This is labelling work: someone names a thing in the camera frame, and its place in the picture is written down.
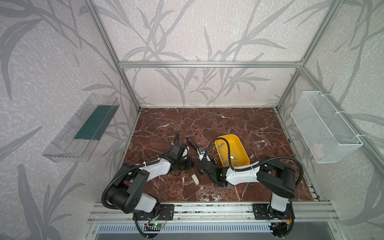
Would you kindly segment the yellow plastic tray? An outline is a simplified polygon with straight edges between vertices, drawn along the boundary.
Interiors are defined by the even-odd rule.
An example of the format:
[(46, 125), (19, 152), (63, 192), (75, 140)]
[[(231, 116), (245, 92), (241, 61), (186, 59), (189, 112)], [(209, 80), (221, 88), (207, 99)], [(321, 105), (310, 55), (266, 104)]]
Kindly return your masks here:
[[(250, 159), (249, 159), (240, 139), (236, 135), (228, 134), (228, 135), (221, 136), (221, 138), (224, 138), (227, 140), (227, 142), (229, 143), (229, 146), (230, 146), (230, 153), (239, 159), (240, 165), (238, 167), (248, 166), (250, 164)], [(225, 143), (226, 144), (226, 142), (224, 140), (217, 140), (217, 141), (215, 141), (216, 149), (218, 148), (219, 143)]]

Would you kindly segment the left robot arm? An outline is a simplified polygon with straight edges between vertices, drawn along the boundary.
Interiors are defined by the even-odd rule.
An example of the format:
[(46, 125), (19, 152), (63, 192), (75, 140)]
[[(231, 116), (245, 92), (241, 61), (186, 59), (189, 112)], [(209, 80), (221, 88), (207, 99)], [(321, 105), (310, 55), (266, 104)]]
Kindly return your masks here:
[(194, 163), (189, 150), (186, 145), (175, 143), (154, 161), (142, 164), (124, 163), (104, 189), (102, 205), (125, 214), (143, 212), (152, 218), (157, 217), (161, 212), (161, 204), (144, 193), (146, 184), (173, 171), (192, 169)]

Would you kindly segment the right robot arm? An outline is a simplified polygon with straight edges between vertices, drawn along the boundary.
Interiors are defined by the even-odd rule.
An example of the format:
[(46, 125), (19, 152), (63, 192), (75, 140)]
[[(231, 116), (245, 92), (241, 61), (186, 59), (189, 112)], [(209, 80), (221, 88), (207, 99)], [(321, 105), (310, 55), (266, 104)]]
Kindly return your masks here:
[(296, 188), (303, 179), (303, 166), (289, 156), (264, 157), (252, 165), (218, 168), (206, 154), (199, 156), (198, 170), (218, 187), (243, 183), (261, 183), (272, 191), (270, 212), (285, 212), (290, 200), (295, 198)]

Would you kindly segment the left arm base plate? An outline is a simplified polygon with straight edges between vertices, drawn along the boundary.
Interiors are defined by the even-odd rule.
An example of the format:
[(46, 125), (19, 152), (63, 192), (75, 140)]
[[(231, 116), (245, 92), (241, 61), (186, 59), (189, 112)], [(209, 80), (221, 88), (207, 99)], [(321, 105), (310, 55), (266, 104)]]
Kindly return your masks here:
[(134, 213), (138, 221), (160, 220), (171, 221), (173, 220), (175, 213), (174, 204), (159, 204), (155, 206), (155, 209), (150, 213), (144, 211), (138, 211)]

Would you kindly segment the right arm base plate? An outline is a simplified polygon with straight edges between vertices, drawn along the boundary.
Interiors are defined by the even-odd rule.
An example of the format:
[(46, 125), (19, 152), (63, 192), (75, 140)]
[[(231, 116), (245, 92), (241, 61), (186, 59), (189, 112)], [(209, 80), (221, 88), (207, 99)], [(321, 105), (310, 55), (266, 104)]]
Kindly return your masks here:
[(269, 210), (269, 207), (270, 204), (268, 203), (252, 204), (255, 220), (273, 220), (274, 215)]

